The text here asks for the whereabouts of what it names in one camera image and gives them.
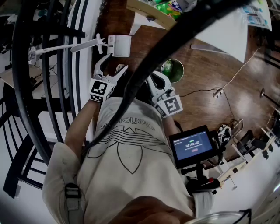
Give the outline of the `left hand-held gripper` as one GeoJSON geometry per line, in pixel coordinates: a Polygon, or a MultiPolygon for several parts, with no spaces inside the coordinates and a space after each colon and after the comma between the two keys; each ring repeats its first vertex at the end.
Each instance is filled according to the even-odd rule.
{"type": "Polygon", "coordinates": [[[103,56],[94,67],[94,75],[90,82],[89,93],[90,99],[97,102],[105,102],[113,93],[115,84],[124,75],[128,65],[119,64],[115,70],[114,76],[104,76],[105,70],[112,53],[103,56]]]}

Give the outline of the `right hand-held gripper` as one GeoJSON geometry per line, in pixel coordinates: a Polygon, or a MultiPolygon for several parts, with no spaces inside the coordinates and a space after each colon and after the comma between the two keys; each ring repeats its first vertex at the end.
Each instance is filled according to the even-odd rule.
{"type": "Polygon", "coordinates": [[[161,72],[154,71],[147,78],[146,83],[150,89],[153,107],[160,113],[162,118],[177,114],[183,110],[180,96],[175,94],[170,80],[161,72]]]}

